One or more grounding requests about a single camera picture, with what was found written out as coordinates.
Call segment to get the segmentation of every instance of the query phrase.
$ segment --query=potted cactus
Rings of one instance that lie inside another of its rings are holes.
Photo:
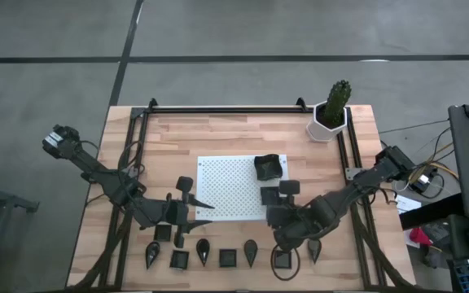
[[[338,81],[326,102],[314,106],[313,119],[307,125],[307,133],[313,141],[329,142],[347,126],[345,104],[351,91],[348,81]]]

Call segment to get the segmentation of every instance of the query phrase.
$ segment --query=red object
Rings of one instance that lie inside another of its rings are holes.
[[[412,229],[412,232],[410,232],[410,240],[415,243],[421,243],[428,246],[432,245],[432,241],[430,241],[430,238],[421,230],[421,228]]]

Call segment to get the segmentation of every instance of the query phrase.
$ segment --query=gray floor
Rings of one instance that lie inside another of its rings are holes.
[[[119,56],[134,0],[0,0],[0,57]],[[146,1],[132,55],[469,54],[469,1]],[[100,139],[117,64],[0,64],[0,189],[40,200],[16,212],[0,261],[0,291],[62,288],[88,190],[41,140],[55,124]],[[469,103],[469,61],[130,64],[120,105],[291,104],[326,98],[350,80],[353,104],[372,104],[379,130],[447,117]],[[447,124],[386,133],[414,161]],[[444,136],[442,144],[450,142]],[[456,169],[454,158],[445,161]],[[445,175],[446,190],[458,191]],[[408,195],[422,200],[418,195]],[[446,270],[412,253],[418,284],[450,289]]]

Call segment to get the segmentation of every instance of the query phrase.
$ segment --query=wooden table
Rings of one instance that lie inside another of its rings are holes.
[[[118,157],[124,148],[130,108],[110,108],[99,152],[99,161],[109,168],[116,168]],[[374,114],[368,105],[351,108],[362,163],[365,168],[369,168],[375,162],[375,154],[381,150]],[[305,132],[310,118],[311,115],[306,114],[150,115],[142,158],[146,172],[140,177],[140,181],[147,187],[145,196],[165,199],[168,192],[179,195],[174,188],[177,179],[179,176],[196,179],[198,156],[267,153],[287,155],[289,177],[301,183],[301,194],[296,196],[298,204],[305,204],[314,196],[323,195],[330,190],[338,190],[344,186],[338,143],[336,140],[329,143],[311,142]],[[349,161],[353,162],[346,130],[344,135]],[[99,186],[92,186],[89,199],[101,192]],[[95,200],[86,208],[68,285],[81,280],[104,249],[111,210],[112,205],[105,197]],[[378,196],[372,210],[379,245],[404,278],[414,283],[395,205],[387,205]],[[279,281],[271,272],[270,252],[275,242],[271,229],[265,222],[218,222],[192,230],[185,237],[184,250],[190,252],[186,271],[169,268],[173,243],[161,243],[158,259],[146,270],[144,252],[153,239],[153,233],[154,229],[141,231],[138,224],[133,223],[123,290],[292,291],[362,288],[349,214],[342,219],[338,229],[322,238],[322,253],[315,265],[309,260],[306,243],[298,248],[301,269],[289,282]],[[195,250],[200,238],[207,238],[211,243],[211,252],[205,267]],[[243,244],[250,238],[259,246],[252,269],[243,254]],[[237,268],[219,268],[219,248],[238,250]],[[114,257],[109,275],[110,283],[115,276],[116,255]],[[373,283],[377,283],[369,251],[367,259]],[[278,273],[286,277],[293,270],[279,270]]]

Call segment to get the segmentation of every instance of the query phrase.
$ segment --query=cactus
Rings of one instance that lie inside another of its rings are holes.
[[[338,81],[332,86],[325,106],[316,114],[319,123],[333,129],[343,124],[343,110],[352,89],[348,81]]]

